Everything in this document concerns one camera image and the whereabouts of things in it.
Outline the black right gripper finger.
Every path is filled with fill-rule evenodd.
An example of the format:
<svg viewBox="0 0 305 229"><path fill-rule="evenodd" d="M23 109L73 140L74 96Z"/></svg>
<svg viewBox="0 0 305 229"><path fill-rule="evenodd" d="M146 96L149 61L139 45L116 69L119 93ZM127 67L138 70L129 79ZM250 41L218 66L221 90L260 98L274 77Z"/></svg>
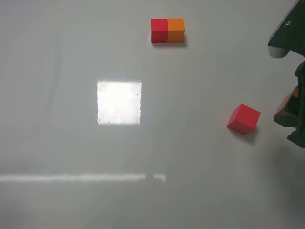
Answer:
<svg viewBox="0 0 305 229"><path fill-rule="evenodd" d="M293 127L295 130L287 137L288 140L297 146L305 147L305 63L301 63L295 71L298 80L298 113L281 114L274 118L274 122L282 127Z"/></svg>

